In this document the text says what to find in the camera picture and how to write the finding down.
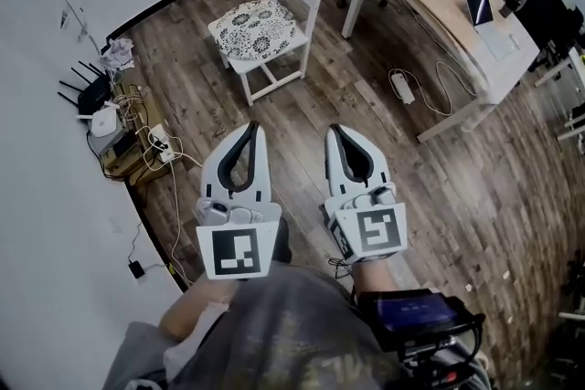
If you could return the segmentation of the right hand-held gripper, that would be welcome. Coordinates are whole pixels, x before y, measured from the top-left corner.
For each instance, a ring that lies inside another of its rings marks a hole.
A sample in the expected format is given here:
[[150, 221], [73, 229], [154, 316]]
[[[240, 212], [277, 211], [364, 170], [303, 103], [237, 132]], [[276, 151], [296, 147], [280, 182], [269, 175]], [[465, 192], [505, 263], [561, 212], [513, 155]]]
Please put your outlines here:
[[[331, 124], [325, 136], [324, 161], [332, 196], [324, 203], [326, 226], [342, 260], [355, 264], [405, 250], [406, 206], [396, 200], [385, 154], [363, 134]], [[347, 195], [363, 188], [376, 189]]]

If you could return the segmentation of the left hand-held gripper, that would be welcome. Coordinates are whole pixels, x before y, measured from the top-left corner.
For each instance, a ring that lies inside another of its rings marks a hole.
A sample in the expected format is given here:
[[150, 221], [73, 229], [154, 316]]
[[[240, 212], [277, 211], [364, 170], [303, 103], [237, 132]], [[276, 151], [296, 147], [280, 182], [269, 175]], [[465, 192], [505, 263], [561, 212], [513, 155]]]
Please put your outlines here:
[[[241, 184], [231, 171], [248, 149], [246, 177]], [[271, 200], [266, 135], [250, 121], [227, 135], [203, 164], [197, 201], [197, 240], [209, 279], [254, 279], [268, 275], [282, 208]], [[253, 203], [214, 200], [213, 195], [246, 195]]]

